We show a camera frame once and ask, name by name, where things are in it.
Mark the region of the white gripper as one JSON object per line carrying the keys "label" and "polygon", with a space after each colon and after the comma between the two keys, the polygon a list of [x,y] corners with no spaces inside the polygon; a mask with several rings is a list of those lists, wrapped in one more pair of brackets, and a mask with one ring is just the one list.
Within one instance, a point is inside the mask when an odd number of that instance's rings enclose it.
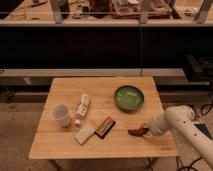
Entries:
{"label": "white gripper", "polygon": [[157,115],[147,123],[144,123],[142,127],[148,129],[148,132],[144,134],[144,137],[162,136],[166,132],[165,118],[163,115]]}

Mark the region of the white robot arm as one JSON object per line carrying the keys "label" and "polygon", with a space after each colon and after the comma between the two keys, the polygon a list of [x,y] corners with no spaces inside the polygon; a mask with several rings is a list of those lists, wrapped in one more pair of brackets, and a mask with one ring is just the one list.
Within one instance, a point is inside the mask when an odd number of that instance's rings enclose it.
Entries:
{"label": "white robot arm", "polygon": [[178,131],[213,169],[213,140],[202,133],[193,123],[194,110],[187,105],[171,106],[147,123],[154,136],[162,136],[170,129]]}

